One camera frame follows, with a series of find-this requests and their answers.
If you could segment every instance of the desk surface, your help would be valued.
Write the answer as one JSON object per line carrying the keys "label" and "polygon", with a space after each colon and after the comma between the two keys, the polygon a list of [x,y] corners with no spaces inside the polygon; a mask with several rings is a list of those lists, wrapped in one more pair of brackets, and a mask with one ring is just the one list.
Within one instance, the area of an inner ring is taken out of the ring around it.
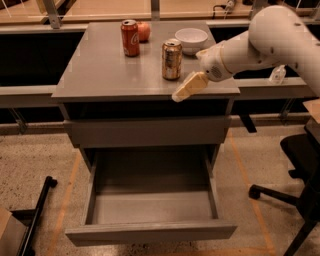
{"label": "desk surface", "polygon": [[313,118],[307,122],[305,129],[320,144],[320,125]]}
{"label": "desk surface", "polygon": [[[60,7],[65,0],[54,0],[56,7]],[[27,0],[21,4],[0,10],[0,25],[29,25],[43,24],[46,16],[44,5],[39,0]]]}
{"label": "desk surface", "polygon": [[[149,42],[140,44],[140,55],[132,58],[123,53],[119,22],[89,24],[53,97],[61,102],[127,96],[171,97],[190,72],[200,70],[195,57],[183,56],[180,79],[162,78],[162,43],[185,27],[200,28],[208,33],[205,48],[215,43],[205,21],[152,22]],[[234,80],[229,79],[210,82],[198,97],[238,94]]]}
{"label": "desk surface", "polygon": [[[151,1],[149,0],[77,0],[64,17],[64,22],[120,20],[125,18],[150,19]],[[161,0],[160,17],[172,18],[212,18],[213,6],[225,4],[225,0]],[[228,17],[248,17],[251,6],[237,1],[233,13]],[[216,17],[223,17],[223,10],[216,8]]]}

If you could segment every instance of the red apple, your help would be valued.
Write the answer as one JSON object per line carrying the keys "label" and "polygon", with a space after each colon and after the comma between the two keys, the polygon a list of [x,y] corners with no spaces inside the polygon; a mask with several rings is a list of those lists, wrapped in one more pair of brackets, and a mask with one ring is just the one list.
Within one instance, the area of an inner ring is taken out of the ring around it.
{"label": "red apple", "polygon": [[139,41],[145,42],[148,41],[150,36],[150,25],[144,21],[138,21],[138,33],[139,33]]}

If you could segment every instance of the office chair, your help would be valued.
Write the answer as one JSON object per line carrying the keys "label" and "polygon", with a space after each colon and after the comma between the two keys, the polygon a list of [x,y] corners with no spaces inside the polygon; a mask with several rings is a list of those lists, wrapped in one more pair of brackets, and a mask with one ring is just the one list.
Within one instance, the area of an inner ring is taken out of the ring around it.
{"label": "office chair", "polygon": [[250,187],[249,197],[258,199],[262,193],[297,208],[305,223],[284,254],[291,256],[295,254],[320,221],[320,145],[310,134],[286,137],[280,142],[280,145],[295,168],[289,171],[289,175],[292,178],[300,178],[305,183],[300,197],[258,185]]}

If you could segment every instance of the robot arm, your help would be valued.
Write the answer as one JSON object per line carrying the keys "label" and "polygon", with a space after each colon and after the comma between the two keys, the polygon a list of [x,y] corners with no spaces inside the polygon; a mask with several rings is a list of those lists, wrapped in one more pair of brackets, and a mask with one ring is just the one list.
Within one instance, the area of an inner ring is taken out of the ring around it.
{"label": "robot arm", "polygon": [[270,6],[255,15],[249,30],[197,53],[202,72],[186,79],[173,94],[181,101],[245,70],[289,65],[320,96],[320,42],[300,18],[283,6]]}

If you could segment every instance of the floor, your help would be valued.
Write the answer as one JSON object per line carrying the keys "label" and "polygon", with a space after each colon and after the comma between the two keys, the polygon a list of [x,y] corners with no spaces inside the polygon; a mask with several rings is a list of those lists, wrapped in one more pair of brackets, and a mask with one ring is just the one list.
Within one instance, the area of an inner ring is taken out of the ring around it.
{"label": "floor", "polygon": [[[233,120],[214,169],[224,219],[238,226],[227,240],[75,247],[64,230],[80,224],[89,171],[59,123],[30,125],[23,135],[15,125],[0,126],[1,206],[33,208],[45,177],[58,180],[58,186],[49,192],[34,238],[39,256],[283,255],[303,224],[300,215],[294,207],[265,196],[251,200],[247,193],[256,183],[299,195],[303,184],[288,176],[291,163],[279,142],[302,133],[303,122],[284,125],[268,118],[254,122],[257,133],[248,133],[239,120]],[[296,255],[320,255],[319,228]]]}

